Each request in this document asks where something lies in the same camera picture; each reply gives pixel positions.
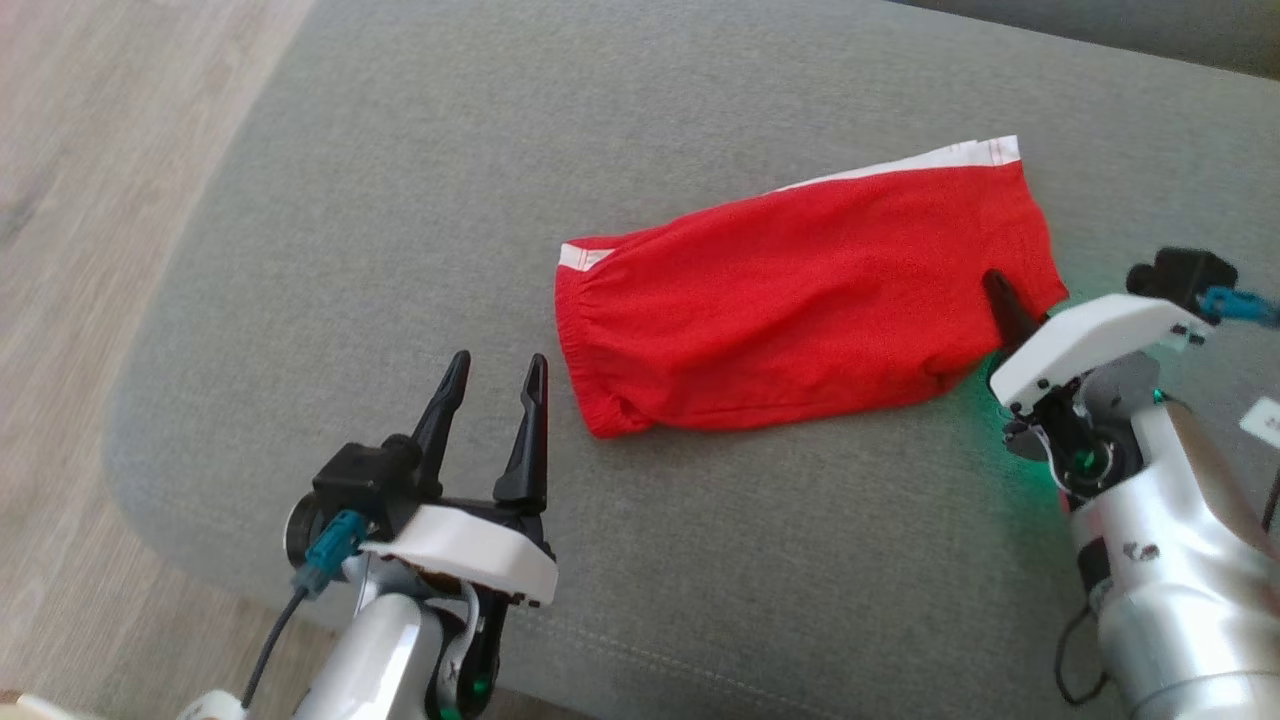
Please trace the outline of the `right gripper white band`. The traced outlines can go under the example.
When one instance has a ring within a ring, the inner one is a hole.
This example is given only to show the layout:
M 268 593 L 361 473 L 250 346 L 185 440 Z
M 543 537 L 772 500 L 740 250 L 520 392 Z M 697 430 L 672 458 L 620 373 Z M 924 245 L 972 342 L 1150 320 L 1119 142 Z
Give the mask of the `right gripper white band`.
M 1005 448 L 1032 461 L 1108 461 L 1132 418 L 1155 405 L 1155 346 L 1181 351 L 1213 318 L 1167 299 L 1110 293 L 1048 319 L 988 269 L 983 291 L 1002 354 L 988 387 L 1009 414 Z

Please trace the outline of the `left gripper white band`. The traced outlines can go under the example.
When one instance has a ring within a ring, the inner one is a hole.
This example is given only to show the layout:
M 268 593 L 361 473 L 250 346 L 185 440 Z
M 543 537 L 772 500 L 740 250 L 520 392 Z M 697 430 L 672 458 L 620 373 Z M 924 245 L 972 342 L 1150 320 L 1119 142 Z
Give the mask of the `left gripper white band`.
M 465 401 L 471 354 L 456 352 L 412 434 L 421 451 L 415 471 L 420 498 L 440 498 L 439 473 L 456 413 Z M 541 515 L 498 503 L 547 503 L 547 357 L 531 356 L 520 401 L 524 415 L 506 471 L 493 488 L 497 503 L 445 498 L 396 502 L 385 524 L 358 551 L 358 606 L 381 594 L 416 600 L 460 593 L 462 582 L 515 603 L 550 603 L 559 569 Z

